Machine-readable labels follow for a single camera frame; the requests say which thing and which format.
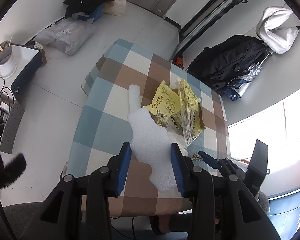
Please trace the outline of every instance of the blue storage bin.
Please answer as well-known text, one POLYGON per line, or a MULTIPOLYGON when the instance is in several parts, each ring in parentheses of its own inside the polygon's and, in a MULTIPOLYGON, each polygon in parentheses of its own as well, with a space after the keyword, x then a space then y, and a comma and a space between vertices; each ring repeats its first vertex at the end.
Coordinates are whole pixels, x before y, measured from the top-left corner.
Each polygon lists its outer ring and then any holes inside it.
POLYGON ((101 14, 102 14, 102 11, 103 11, 104 7, 105 7, 105 5, 102 3, 91 14, 86 15, 83 12, 74 13, 72 15, 72 18, 82 20, 82 21, 85 21, 87 23, 93 24, 94 22, 96 22, 96 20, 98 20, 101 17, 101 14))

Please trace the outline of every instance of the black backpack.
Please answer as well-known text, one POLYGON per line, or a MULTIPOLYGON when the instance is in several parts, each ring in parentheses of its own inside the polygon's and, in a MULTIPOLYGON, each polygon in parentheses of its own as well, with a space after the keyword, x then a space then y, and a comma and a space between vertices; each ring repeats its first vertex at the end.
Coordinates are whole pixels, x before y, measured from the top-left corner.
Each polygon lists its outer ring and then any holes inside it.
POLYGON ((190 64, 188 73, 222 94, 234 78, 248 74, 252 63, 261 63, 267 47, 254 37, 235 35, 212 48, 205 47, 190 64))

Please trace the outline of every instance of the beige bag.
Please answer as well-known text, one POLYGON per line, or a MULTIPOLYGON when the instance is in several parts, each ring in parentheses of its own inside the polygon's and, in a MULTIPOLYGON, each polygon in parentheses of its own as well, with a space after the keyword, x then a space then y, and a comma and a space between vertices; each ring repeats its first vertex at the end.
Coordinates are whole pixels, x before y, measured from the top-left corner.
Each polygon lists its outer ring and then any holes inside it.
POLYGON ((122 16, 126 12, 127 2, 126 0, 115 0, 105 2, 105 8, 103 9, 104 13, 122 16))

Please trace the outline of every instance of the metal screw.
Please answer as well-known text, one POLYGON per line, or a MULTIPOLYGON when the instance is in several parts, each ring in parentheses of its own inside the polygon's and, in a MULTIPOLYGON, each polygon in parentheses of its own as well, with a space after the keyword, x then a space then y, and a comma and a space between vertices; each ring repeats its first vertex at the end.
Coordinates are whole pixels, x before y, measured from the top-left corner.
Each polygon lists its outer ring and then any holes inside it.
POLYGON ((192 168, 192 170, 193 170, 194 172, 201 172, 201 171, 202 171, 202 168, 199 167, 199 166, 194 166, 194 167, 192 168))
POLYGON ((231 174, 231 175, 229 176, 229 180, 231 180, 231 181, 237 181, 237 180, 238 180, 238 177, 237 177, 237 175, 231 174))
POLYGON ((63 177, 63 180, 64 180, 65 182, 69 182, 69 181, 72 180, 72 176, 71 176, 71 175, 66 175, 66 176, 63 177))
POLYGON ((107 166, 103 166, 99 170, 101 173, 107 173, 109 171, 109 168, 107 166))

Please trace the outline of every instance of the black fuzzy object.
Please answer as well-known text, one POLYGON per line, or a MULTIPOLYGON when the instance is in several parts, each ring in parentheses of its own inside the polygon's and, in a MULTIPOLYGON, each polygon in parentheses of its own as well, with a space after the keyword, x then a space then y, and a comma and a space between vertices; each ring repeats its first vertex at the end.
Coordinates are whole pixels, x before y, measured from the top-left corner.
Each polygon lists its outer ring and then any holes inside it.
POLYGON ((0 154, 0 188, 8 187, 15 182, 25 171, 26 165, 26 160, 22 153, 19 153, 6 166, 3 165, 0 154))

